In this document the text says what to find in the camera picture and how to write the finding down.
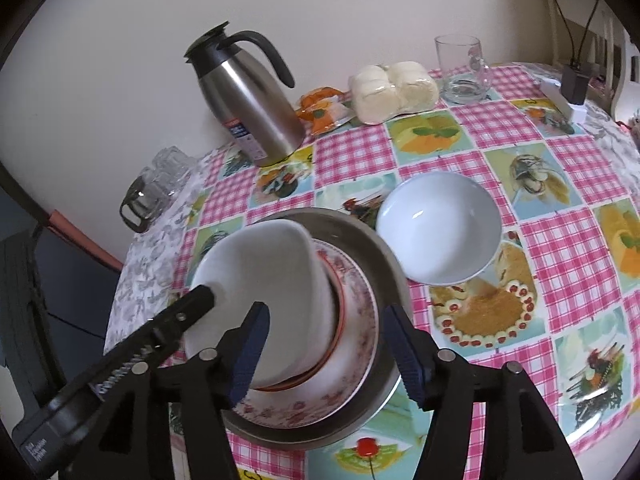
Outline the white floral rim plate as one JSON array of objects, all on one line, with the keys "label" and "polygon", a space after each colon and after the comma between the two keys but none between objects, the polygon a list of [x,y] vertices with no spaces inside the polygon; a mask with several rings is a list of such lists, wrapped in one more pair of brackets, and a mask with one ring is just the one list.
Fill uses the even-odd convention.
[{"label": "white floral rim plate", "polygon": [[331,246],[336,249],[331,260],[342,268],[345,289],[345,324],[335,352],[322,370],[297,387],[275,392],[250,390],[233,409],[247,422],[271,429],[310,426],[336,413],[369,374],[378,348],[374,293],[356,262]]}]

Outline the white square bowl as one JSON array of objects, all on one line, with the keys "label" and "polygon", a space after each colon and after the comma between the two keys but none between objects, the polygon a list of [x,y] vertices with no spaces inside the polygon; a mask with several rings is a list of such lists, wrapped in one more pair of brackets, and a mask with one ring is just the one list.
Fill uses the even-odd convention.
[{"label": "white square bowl", "polygon": [[270,329],[252,386],[271,387],[305,373],[324,357],[337,314],[329,279],[309,232],[286,220],[261,221],[218,242],[196,268],[191,286],[207,286],[215,307],[186,331],[189,358],[238,327],[256,301]]}]

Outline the pale blue round bowl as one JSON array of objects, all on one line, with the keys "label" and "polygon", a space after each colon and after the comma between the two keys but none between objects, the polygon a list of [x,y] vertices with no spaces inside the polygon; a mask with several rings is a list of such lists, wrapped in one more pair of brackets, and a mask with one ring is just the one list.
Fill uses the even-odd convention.
[{"label": "pale blue round bowl", "polygon": [[474,278],[491,263],[501,243],[502,219],[480,184],[462,174],[432,171],[388,194],[375,231],[407,278],[447,286]]}]

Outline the large stainless steel plate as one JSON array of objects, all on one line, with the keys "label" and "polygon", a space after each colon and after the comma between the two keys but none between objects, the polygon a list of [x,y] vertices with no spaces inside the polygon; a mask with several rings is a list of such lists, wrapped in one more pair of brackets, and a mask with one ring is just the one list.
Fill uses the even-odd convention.
[{"label": "large stainless steel plate", "polygon": [[399,384],[382,335],[389,304],[411,309],[407,281],[390,248],[364,222],[323,208],[279,212],[314,239],[342,309],[335,348],[320,370],[291,389],[251,391],[224,422],[268,448],[311,450],[359,430]]}]

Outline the pink checkered picture tablecloth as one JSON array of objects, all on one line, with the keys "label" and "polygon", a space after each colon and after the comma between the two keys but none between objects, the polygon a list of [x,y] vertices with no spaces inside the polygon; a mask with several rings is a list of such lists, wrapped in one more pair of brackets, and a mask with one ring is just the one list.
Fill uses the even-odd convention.
[{"label": "pink checkered picture tablecloth", "polygon": [[267,168],[231,144],[207,155],[181,208],[175,290],[218,240],[270,214],[315,206],[373,226],[401,182],[462,174],[499,208],[500,249],[474,280],[411,283],[416,322],[474,362],[522,359],[591,475],[612,477],[639,437],[636,168],[614,162],[629,139],[597,105],[581,126],[561,116],[540,91],[547,73],[500,66],[482,102],[346,122]]}]

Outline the grey floral white cloth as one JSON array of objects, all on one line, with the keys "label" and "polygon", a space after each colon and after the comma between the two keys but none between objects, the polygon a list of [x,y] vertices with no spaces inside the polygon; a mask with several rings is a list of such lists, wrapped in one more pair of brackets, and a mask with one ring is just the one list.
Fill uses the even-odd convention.
[{"label": "grey floral white cloth", "polygon": [[168,209],[149,231],[134,237],[108,318],[105,351],[168,305],[186,231],[198,225],[209,194],[206,182],[215,177],[223,160],[222,151],[212,151],[200,159]]}]

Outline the clear drinking glass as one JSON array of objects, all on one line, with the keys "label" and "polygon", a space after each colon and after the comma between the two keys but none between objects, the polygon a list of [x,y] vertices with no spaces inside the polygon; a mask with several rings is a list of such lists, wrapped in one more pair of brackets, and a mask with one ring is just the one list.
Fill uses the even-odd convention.
[{"label": "clear drinking glass", "polygon": [[170,174],[174,178],[181,178],[190,172],[198,161],[183,153],[176,146],[168,146],[160,150],[152,160],[153,166],[165,174]]},{"label": "clear drinking glass", "polygon": [[189,171],[170,172],[150,166],[145,167],[141,173],[144,187],[168,200],[172,200],[175,195],[182,191],[189,176]]}]

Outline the white power strip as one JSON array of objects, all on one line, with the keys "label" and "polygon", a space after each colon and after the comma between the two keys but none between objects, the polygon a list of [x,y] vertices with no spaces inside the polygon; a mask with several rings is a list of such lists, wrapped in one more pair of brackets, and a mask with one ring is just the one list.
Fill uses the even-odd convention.
[{"label": "white power strip", "polygon": [[561,93],[559,81],[541,78],[540,91],[558,108],[560,113],[573,124],[584,124],[587,119],[588,108],[585,104],[573,104]]}]

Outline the stainless steel thermos jug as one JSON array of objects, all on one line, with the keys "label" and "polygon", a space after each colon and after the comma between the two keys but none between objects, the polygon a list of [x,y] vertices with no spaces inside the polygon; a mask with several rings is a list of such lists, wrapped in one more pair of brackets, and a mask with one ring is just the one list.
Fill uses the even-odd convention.
[{"label": "stainless steel thermos jug", "polygon": [[306,138],[305,127],[282,88],[294,77],[279,51],[252,30],[226,34],[223,22],[188,47],[209,109],[257,167],[291,156]]}]

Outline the black power adapter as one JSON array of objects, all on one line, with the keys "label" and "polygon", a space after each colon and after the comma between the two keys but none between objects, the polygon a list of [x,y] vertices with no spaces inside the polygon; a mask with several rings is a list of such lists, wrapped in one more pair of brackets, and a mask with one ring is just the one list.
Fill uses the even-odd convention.
[{"label": "black power adapter", "polygon": [[570,104],[582,105],[585,103],[590,73],[585,72],[575,64],[563,66],[560,92]]}]

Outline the clear glass mug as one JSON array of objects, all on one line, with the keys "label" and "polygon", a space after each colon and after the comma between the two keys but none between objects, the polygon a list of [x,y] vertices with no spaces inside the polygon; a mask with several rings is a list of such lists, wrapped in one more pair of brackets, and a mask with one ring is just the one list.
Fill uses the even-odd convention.
[{"label": "clear glass mug", "polygon": [[435,47],[446,100],[454,104],[484,100],[492,86],[492,73],[480,40],[470,35],[440,35]]}]

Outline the bag of white buns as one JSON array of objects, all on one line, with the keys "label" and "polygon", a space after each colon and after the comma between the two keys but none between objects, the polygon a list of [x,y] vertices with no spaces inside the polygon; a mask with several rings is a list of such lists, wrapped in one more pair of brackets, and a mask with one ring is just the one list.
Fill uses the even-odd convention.
[{"label": "bag of white buns", "polygon": [[367,65],[349,78],[352,109],[365,125],[432,110],[439,100],[435,79],[418,62]]}]

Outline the orange snack packet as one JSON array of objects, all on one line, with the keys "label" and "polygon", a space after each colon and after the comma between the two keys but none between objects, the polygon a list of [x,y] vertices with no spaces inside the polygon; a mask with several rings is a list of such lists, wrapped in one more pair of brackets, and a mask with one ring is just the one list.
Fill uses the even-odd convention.
[{"label": "orange snack packet", "polygon": [[348,94],[333,87],[320,87],[299,99],[297,118],[311,136],[322,136],[346,125],[356,114],[347,105]]}]

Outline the white plastic basket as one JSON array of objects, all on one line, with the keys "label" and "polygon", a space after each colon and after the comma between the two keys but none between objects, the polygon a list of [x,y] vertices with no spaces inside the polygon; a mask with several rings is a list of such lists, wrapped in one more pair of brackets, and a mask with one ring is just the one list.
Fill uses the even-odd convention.
[{"label": "white plastic basket", "polygon": [[616,121],[631,127],[639,118],[639,49],[606,6],[592,28],[588,96]]}]

